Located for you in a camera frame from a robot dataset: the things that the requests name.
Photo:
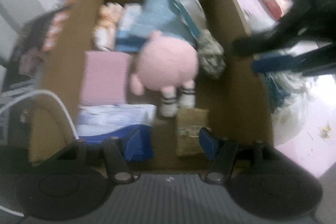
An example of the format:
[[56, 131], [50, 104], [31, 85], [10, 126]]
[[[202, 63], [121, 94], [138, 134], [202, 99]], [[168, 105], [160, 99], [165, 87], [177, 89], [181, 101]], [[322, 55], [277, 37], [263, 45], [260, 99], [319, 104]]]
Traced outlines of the green patterned white cloth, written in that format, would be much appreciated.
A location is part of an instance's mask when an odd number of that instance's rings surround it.
[[201, 30], [197, 44], [200, 67], [212, 79], [220, 79], [226, 67], [223, 47], [208, 29]]

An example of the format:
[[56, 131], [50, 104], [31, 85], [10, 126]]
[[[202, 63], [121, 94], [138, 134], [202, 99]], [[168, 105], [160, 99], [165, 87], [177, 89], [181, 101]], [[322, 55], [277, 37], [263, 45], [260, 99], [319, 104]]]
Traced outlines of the pink cloth square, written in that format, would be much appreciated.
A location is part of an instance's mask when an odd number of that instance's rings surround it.
[[125, 104], [131, 62], [123, 52], [86, 51], [80, 105]]

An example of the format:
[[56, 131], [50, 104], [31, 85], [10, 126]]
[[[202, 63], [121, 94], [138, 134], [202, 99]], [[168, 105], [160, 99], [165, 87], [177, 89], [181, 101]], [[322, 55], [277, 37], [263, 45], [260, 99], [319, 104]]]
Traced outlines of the white blue plastic bag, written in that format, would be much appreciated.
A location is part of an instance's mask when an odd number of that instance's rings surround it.
[[301, 73], [266, 73], [271, 108], [274, 145], [282, 145], [296, 137], [303, 129], [314, 101], [313, 89], [318, 77]]

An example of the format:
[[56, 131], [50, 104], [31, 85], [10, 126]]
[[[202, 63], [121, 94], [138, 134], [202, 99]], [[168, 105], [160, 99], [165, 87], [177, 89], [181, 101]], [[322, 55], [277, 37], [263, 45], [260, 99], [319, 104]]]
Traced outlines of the brown cardboard box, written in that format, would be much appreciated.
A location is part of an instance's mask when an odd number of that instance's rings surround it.
[[[83, 76], [84, 53], [91, 50], [91, 32], [98, 8], [105, 2], [125, 4], [139, 0], [78, 0], [71, 8], [56, 47], [44, 65], [42, 89], [51, 90], [63, 101], [73, 120], [77, 117]], [[231, 43], [249, 30], [236, 0], [200, 0], [208, 28], [223, 46], [226, 69], [220, 80], [199, 75], [196, 84], [197, 107], [208, 109], [209, 124], [218, 137], [253, 144], [263, 140], [273, 145], [273, 129], [268, 92], [263, 76], [252, 73], [252, 58], [232, 55]], [[31, 120], [29, 161], [37, 164], [74, 141], [62, 108], [50, 97], [39, 96]], [[131, 163], [135, 171], [182, 173], [205, 170], [204, 156], [177, 157], [173, 119], [156, 120], [151, 134], [154, 158]]]

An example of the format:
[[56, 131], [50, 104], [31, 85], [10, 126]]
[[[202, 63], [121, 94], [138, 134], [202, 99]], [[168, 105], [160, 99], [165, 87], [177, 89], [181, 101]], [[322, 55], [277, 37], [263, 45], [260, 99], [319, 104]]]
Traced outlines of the pink pig plush toy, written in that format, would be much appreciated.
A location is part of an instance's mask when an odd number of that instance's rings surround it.
[[185, 40], [154, 31], [138, 54], [129, 80], [130, 91], [136, 96], [143, 95], [146, 89], [160, 92], [160, 113], [172, 118], [180, 108], [195, 107], [198, 70], [197, 39], [192, 46]]

